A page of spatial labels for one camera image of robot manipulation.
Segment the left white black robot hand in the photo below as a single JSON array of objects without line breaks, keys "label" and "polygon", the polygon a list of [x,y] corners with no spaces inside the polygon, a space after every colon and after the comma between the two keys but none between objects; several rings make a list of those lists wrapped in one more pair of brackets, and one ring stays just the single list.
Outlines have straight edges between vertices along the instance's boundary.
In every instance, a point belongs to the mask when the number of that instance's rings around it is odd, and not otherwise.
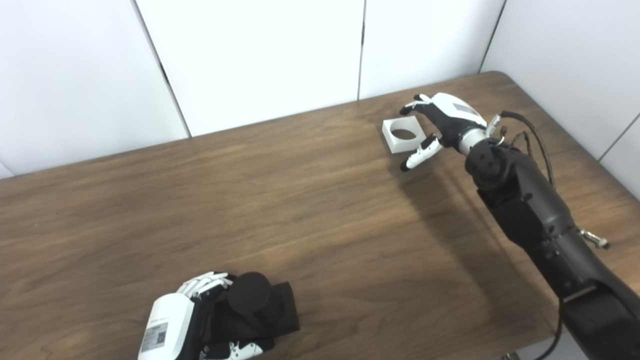
[{"label": "left white black robot hand", "polygon": [[158,297],[151,307],[137,358],[248,360],[272,351],[274,338],[206,339],[210,305],[231,289],[235,279],[227,272],[210,271]]}]

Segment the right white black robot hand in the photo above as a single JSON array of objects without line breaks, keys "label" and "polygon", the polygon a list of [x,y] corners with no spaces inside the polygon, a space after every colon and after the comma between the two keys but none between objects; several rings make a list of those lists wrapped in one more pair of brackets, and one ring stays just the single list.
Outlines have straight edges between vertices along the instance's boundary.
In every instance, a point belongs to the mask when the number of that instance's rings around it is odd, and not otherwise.
[{"label": "right white black robot hand", "polygon": [[414,101],[404,105],[398,113],[407,116],[411,112],[423,114],[437,131],[427,136],[416,152],[402,162],[400,170],[404,173],[420,166],[444,148],[454,148],[467,156],[476,144],[489,138],[485,119],[457,96],[442,92],[434,96],[415,95]]}]

